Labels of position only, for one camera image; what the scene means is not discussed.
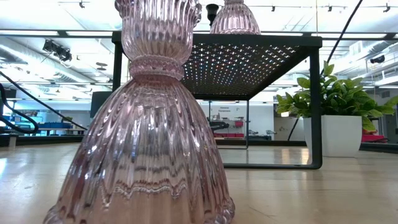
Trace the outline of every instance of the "vase neck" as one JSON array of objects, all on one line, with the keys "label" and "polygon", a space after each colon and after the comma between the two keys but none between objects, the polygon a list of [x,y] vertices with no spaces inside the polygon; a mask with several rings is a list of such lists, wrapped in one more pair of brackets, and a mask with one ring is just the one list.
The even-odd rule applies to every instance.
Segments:
[{"label": "vase neck", "polygon": [[224,0],[224,4],[243,4],[243,0]]},{"label": "vase neck", "polygon": [[155,55],[135,58],[131,61],[129,70],[132,77],[138,75],[167,75],[181,80],[184,76],[184,69],[176,60]]}]

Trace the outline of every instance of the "shelf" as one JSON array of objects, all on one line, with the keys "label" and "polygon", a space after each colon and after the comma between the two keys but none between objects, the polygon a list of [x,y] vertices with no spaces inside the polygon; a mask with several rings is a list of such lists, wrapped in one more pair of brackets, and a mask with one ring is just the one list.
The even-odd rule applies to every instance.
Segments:
[{"label": "shelf", "polygon": [[194,34],[181,82],[199,100],[250,100],[321,47],[321,37]]}]

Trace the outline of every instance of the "white planter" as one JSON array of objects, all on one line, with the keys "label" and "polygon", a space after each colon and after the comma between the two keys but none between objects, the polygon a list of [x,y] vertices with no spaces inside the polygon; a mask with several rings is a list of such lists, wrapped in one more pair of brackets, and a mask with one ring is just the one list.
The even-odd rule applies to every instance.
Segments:
[{"label": "white planter", "polygon": [[[362,138],[360,116],[323,115],[321,121],[323,156],[354,157],[358,153]],[[304,136],[311,153],[311,118],[304,118]]]}]

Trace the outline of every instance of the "wooden floor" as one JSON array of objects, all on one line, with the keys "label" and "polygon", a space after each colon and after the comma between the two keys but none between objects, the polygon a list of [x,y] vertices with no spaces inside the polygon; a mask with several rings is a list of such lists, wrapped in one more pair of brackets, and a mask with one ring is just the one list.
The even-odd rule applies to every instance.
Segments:
[{"label": "wooden floor", "polygon": [[[0,223],[41,223],[56,201],[76,148],[77,144],[62,144],[0,152]],[[308,152],[298,151],[249,148],[249,161],[305,162]],[[246,162],[245,151],[222,150],[221,155],[225,162]],[[226,175],[236,204],[233,223],[398,223],[395,154],[325,158],[320,170],[229,169]]]}]

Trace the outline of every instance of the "glass candle holder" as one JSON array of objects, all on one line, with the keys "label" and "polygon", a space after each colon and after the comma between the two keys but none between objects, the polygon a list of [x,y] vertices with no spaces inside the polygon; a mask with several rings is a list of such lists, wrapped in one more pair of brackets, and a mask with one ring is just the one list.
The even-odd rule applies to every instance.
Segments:
[{"label": "glass candle holder", "polygon": [[243,0],[224,0],[225,6],[217,14],[211,34],[261,34],[253,13]]},{"label": "glass candle holder", "polygon": [[223,163],[179,82],[197,0],[117,0],[132,79],[95,116],[44,224],[231,223]]}]

